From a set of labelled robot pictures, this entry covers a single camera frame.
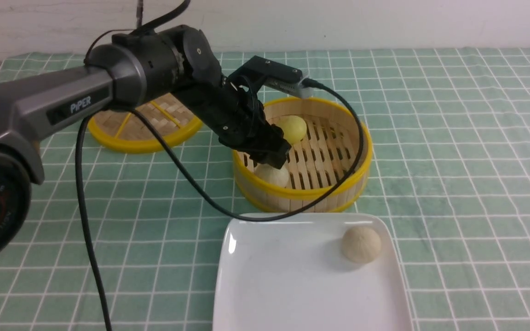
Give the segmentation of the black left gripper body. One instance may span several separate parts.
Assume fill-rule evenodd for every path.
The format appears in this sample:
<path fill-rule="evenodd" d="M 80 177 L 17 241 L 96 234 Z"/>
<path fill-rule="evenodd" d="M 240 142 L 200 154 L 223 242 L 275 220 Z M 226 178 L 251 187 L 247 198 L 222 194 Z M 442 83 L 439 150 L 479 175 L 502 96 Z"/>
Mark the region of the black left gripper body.
<path fill-rule="evenodd" d="M 229 82 L 187 81 L 173 90 L 175 98 L 219 138 L 219 142 L 251 159 L 286 159 L 290 144 L 279 128 L 265 120 L 254 94 Z"/>

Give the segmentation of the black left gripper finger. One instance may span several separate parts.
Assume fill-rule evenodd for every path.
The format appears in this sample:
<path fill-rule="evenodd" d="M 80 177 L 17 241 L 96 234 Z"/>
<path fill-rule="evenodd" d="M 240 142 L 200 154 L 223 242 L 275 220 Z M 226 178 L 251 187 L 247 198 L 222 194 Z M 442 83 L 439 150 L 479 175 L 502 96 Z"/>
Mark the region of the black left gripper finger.
<path fill-rule="evenodd" d="M 287 152 L 283 152 L 283 153 L 269 152 L 266 154 L 265 164 L 273 168 L 280 169 L 282 168 L 282 166 L 286 164 L 287 160 L 288 160 Z"/>
<path fill-rule="evenodd" d="M 267 153 L 266 152 L 247 152 L 250 160 L 256 164 L 267 164 Z"/>

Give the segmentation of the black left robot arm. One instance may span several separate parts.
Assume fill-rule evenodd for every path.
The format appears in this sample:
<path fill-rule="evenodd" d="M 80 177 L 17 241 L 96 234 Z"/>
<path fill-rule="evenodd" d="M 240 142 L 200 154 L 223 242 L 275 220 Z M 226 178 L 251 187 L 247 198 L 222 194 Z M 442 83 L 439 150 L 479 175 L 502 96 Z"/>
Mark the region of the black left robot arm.
<path fill-rule="evenodd" d="M 84 65 L 0 83 L 0 251 L 23 226 L 31 184 L 44 169 L 39 144 L 104 110 L 136 108 L 172 94 L 222 145 L 280 168 L 290 144 L 263 119 L 260 103 L 225 79 L 204 33 L 179 25 L 117 34 Z"/>

